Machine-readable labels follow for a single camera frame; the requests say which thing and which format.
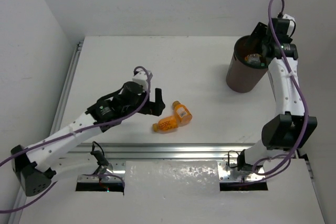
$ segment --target cable tie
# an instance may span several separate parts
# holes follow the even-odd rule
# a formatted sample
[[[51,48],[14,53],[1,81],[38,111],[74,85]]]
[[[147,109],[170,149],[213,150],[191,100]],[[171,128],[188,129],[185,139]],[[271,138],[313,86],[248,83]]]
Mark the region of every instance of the cable tie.
[[[74,128],[72,128],[71,126],[69,126],[69,133],[74,137],[76,137],[76,132],[74,131]]]
[[[290,71],[287,75],[287,77],[291,77],[291,76],[294,76],[294,77],[297,77],[297,74],[294,73],[293,71]]]

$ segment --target orange bottle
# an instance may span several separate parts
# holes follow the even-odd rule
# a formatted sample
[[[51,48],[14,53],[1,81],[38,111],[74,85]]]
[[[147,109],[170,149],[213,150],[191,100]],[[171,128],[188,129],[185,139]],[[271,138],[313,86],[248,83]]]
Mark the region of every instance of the orange bottle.
[[[187,124],[193,118],[186,106],[180,104],[179,101],[173,102],[173,109],[177,121],[181,124]]]
[[[153,131],[158,132],[158,131],[169,131],[174,128],[177,128],[177,120],[174,115],[168,116],[166,118],[163,118],[159,120],[158,123],[153,124]]]

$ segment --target white tabletop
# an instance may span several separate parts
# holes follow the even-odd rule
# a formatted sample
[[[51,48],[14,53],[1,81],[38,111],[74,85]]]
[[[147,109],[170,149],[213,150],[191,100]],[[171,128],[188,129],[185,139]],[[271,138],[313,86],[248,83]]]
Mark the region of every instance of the white tabletop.
[[[324,223],[303,159],[271,179],[268,191],[244,192],[219,191],[211,161],[179,163],[126,162],[125,196],[75,191],[76,178],[61,180],[23,211],[20,224]],[[201,172],[193,176],[194,171]]]
[[[63,125],[97,98],[131,80],[135,66],[152,70],[170,115],[175,100],[193,120],[174,133],[155,134],[159,118],[137,114],[95,138],[124,143],[243,143],[260,139],[274,116],[267,76],[252,92],[236,93],[225,76],[237,37],[87,37],[68,99]],[[278,161],[265,164],[270,170]],[[64,179],[23,211],[20,223],[248,223],[322,224],[323,218],[302,159],[267,181],[268,191],[219,191],[212,161],[126,162],[125,196],[75,192],[77,178]],[[181,171],[205,171],[188,176]]]
[[[254,143],[275,115],[267,75],[253,91],[232,91],[225,77],[239,37],[86,37],[70,90],[65,126],[97,98],[132,79],[134,67],[151,70],[154,88],[162,89],[161,117],[136,114],[96,137],[107,143]],[[172,114],[179,100],[193,115],[191,123],[169,134],[151,126]]]

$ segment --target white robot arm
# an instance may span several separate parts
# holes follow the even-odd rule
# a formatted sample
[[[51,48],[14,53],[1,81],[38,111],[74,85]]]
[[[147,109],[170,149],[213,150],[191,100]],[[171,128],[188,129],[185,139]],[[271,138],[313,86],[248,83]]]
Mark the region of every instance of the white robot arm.
[[[111,167],[103,153],[94,148],[80,157],[63,157],[80,143],[120,124],[131,114],[161,115],[165,108],[161,89],[155,89],[155,102],[149,99],[151,78],[150,71],[135,71],[132,81],[98,99],[68,126],[39,143],[26,148],[21,145],[13,148],[12,155],[32,149],[12,162],[13,171],[26,196],[37,195],[60,179],[81,174],[101,174]]]
[[[273,157],[291,149],[298,139],[303,125],[303,103],[291,80],[293,76],[297,84],[299,83],[297,76],[298,54],[296,46],[291,44],[292,39],[290,38],[295,28],[295,20],[285,14],[283,17],[273,18],[272,22],[292,71],[288,72],[269,27],[266,28],[264,25],[265,31],[260,32],[260,41],[262,56],[269,60],[268,76],[276,100],[276,116],[262,128],[261,140],[239,155],[238,170],[247,172],[253,172],[253,165],[260,159]],[[317,119],[310,116],[299,148],[304,145],[316,127]]]

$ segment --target brown bin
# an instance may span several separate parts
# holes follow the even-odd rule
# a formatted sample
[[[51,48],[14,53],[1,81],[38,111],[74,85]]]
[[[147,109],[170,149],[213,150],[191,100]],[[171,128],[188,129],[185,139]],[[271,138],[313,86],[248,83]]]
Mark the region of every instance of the brown bin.
[[[249,36],[244,36],[235,43],[234,53],[226,75],[227,85],[234,91],[251,91],[267,72],[267,66],[254,66],[245,61],[245,57],[257,53],[253,47],[244,47]]]

